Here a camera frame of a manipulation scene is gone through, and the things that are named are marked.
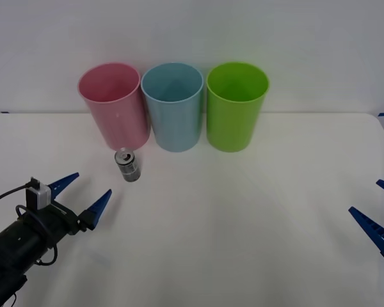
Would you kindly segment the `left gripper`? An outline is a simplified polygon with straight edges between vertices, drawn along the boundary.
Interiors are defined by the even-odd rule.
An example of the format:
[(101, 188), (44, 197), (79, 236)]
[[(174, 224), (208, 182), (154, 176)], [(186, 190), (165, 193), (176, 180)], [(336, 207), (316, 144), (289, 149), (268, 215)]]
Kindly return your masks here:
[[(79, 173), (76, 172), (49, 184), (51, 200), (55, 200), (78, 177)], [(36, 205), (30, 205), (30, 209), (38, 216), (55, 242), (58, 243), (66, 235), (75, 235), (81, 230), (94, 230), (111, 195), (112, 190), (109, 189), (80, 214), (76, 214), (60, 203), (51, 203), (42, 209), (38, 209)]]

